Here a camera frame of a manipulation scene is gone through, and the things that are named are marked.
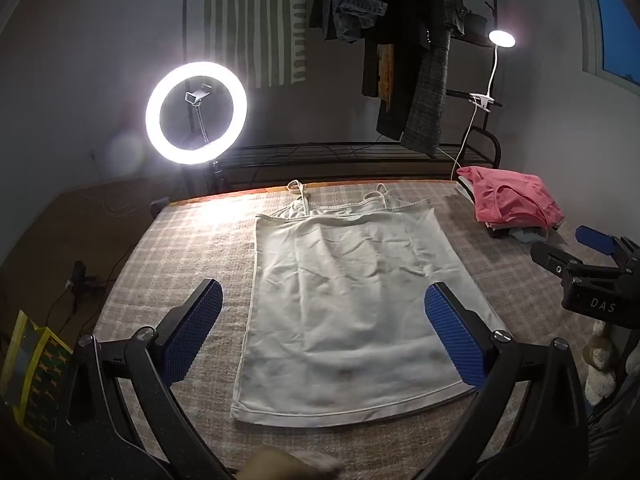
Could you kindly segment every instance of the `bed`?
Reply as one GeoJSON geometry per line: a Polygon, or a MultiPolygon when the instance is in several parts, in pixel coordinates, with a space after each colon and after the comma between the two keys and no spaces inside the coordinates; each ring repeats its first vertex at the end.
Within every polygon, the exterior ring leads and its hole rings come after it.
{"type": "MultiPolygon", "coordinates": [[[[377,182],[309,184],[307,189],[312,203],[339,205],[359,201],[377,182]]],[[[429,197],[451,245],[514,337],[538,344],[554,336],[567,339],[584,379],[586,364],[580,354],[593,321],[562,309],[560,281],[532,263],[528,246],[511,238],[490,238],[455,183],[396,180],[385,185],[402,200],[429,197]]],[[[129,338],[140,326],[155,326],[203,278],[215,278],[225,295],[222,314],[187,377],[172,390],[220,460],[240,468],[252,452],[268,444],[328,453],[345,463],[343,478],[411,478],[455,427],[469,396],[391,420],[332,428],[272,428],[230,418],[252,291],[255,215],[274,212],[293,198],[279,187],[167,206],[127,261],[95,335],[98,340],[129,338]]],[[[575,241],[575,227],[565,222],[554,240],[585,262],[606,264],[606,258],[575,241]]],[[[122,388],[146,448],[162,456],[130,384],[123,381],[122,388]]],[[[507,426],[505,420],[503,433],[507,426]]]]}

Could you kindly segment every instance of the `blue sky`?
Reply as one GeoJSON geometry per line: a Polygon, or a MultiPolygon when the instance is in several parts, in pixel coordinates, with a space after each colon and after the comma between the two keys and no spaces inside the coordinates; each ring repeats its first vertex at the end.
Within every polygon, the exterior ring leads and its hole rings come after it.
{"type": "Polygon", "coordinates": [[[640,29],[622,0],[598,0],[604,36],[604,70],[631,74],[640,84],[640,29]]]}

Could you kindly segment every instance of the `wire shelf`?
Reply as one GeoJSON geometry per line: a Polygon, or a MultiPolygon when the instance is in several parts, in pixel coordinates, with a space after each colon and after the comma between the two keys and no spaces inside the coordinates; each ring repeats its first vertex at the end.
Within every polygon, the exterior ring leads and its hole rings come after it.
{"type": "MultiPolygon", "coordinates": [[[[465,162],[491,164],[487,156],[466,147],[465,162]]],[[[398,142],[308,142],[241,146],[222,156],[225,168],[294,166],[302,164],[371,163],[371,162],[452,162],[460,144],[440,144],[433,155],[408,150],[398,142]]]]}

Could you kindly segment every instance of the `window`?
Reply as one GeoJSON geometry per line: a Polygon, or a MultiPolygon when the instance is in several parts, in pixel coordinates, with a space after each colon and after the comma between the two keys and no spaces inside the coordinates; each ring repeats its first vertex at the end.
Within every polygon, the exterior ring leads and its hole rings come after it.
{"type": "Polygon", "coordinates": [[[582,65],[640,94],[640,0],[580,0],[582,65]]]}

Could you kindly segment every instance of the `pile of clothes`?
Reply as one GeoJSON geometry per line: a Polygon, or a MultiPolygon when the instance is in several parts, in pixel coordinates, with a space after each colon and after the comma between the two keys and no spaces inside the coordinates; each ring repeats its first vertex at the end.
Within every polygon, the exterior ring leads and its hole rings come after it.
{"type": "Polygon", "coordinates": [[[558,229],[564,220],[538,176],[468,166],[459,168],[458,183],[476,206],[476,220],[484,222],[494,237],[545,241],[549,230],[558,229]]]}
{"type": "Polygon", "coordinates": [[[364,38],[362,93],[380,97],[377,131],[432,154],[440,141],[452,34],[462,0],[314,0],[310,27],[327,40],[364,38]]]}

